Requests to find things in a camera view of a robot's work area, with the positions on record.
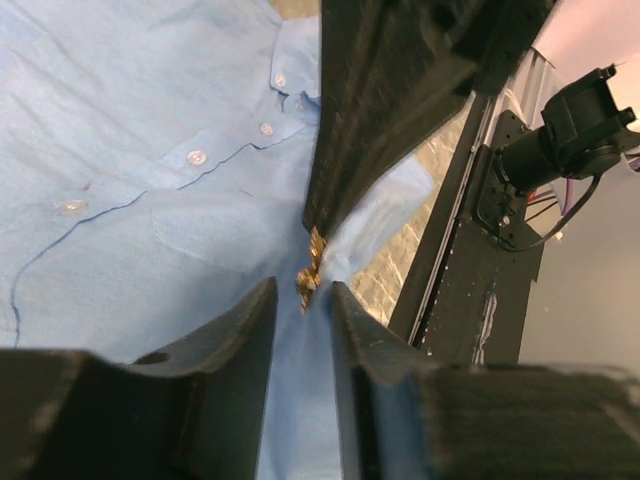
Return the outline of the light blue shirt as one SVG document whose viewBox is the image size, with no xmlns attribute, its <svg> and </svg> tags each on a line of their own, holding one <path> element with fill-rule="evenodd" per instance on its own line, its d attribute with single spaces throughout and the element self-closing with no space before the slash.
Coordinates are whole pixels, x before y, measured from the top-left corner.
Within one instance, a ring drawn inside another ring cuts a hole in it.
<svg viewBox="0 0 640 480">
<path fill-rule="evenodd" d="M 331 288 L 423 205 L 414 156 L 297 273 L 320 120 L 320 20 L 268 1 L 1 5 L 1 353 L 132 364 L 277 283 L 252 479 L 342 475 Z"/>
</svg>

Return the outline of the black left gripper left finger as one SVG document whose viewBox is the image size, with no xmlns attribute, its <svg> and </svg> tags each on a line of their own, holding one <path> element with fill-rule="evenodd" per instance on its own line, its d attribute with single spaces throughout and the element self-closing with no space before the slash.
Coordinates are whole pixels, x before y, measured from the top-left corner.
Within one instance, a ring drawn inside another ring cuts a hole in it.
<svg viewBox="0 0 640 480">
<path fill-rule="evenodd" d="M 277 313 L 274 278 L 132 364 L 1 353 L 5 479 L 252 479 Z"/>
</svg>

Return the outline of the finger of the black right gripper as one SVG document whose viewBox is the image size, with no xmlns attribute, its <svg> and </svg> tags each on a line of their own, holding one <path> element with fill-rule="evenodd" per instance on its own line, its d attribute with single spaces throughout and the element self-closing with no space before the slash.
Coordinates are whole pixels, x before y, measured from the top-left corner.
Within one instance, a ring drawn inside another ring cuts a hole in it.
<svg viewBox="0 0 640 480">
<path fill-rule="evenodd" d="M 320 122 L 302 216 L 334 236 L 367 191 L 455 116 L 499 94 L 550 1 L 325 1 Z"/>
</svg>

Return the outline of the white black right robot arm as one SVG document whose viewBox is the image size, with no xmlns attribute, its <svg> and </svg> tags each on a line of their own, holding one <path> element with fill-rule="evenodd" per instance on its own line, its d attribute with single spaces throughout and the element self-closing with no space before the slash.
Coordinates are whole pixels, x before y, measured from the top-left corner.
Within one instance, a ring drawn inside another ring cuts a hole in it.
<svg viewBox="0 0 640 480">
<path fill-rule="evenodd" d="M 303 223 L 334 236 L 367 191 L 455 116 L 470 95 L 498 95 L 553 10 L 550 1 L 325 1 L 321 5 L 321 115 Z M 636 115 L 617 105 L 597 68 L 544 106 L 533 135 L 538 167 L 503 155 L 527 192 L 558 177 L 611 167 L 636 147 Z"/>
</svg>

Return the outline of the gold brooch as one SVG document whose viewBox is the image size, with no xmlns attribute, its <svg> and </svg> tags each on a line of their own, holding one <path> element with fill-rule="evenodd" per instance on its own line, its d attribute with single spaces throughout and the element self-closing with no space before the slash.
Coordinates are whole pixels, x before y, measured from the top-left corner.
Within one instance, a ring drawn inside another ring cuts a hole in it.
<svg viewBox="0 0 640 480">
<path fill-rule="evenodd" d="M 303 268 L 296 276 L 296 291 L 301 299 L 301 312 L 306 313 L 312 296 L 321 283 L 321 264 L 327 242 L 318 229 L 311 229 L 309 256 L 310 265 Z"/>
</svg>

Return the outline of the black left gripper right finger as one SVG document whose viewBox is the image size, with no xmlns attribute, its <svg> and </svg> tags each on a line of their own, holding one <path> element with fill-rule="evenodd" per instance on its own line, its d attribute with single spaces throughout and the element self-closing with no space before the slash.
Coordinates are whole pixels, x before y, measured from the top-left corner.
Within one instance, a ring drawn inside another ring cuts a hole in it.
<svg viewBox="0 0 640 480">
<path fill-rule="evenodd" d="M 639 383 L 575 365 L 445 366 L 331 288 L 346 479 L 635 479 Z"/>
</svg>

